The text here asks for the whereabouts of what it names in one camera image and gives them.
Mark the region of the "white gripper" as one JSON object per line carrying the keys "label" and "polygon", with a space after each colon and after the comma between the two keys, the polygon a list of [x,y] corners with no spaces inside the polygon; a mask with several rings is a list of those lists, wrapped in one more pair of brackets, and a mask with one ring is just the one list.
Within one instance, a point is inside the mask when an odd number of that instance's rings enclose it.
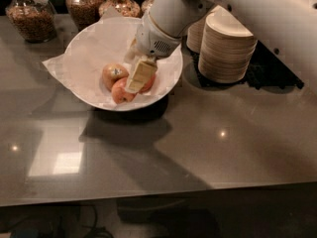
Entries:
{"label": "white gripper", "polygon": [[[132,40],[124,56],[124,62],[132,63],[126,90],[130,93],[139,92],[158,70],[157,59],[154,57],[169,57],[180,42],[181,38],[171,37],[163,32],[147,12],[137,29],[136,38]],[[154,57],[141,57],[142,54]]]}

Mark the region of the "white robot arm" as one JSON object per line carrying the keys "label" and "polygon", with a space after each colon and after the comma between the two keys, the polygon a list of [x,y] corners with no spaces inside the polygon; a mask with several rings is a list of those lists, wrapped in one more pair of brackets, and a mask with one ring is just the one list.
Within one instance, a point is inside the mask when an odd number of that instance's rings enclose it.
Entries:
{"label": "white robot arm", "polygon": [[317,92],[317,0],[155,0],[127,57],[170,56],[185,29],[217,5]]}

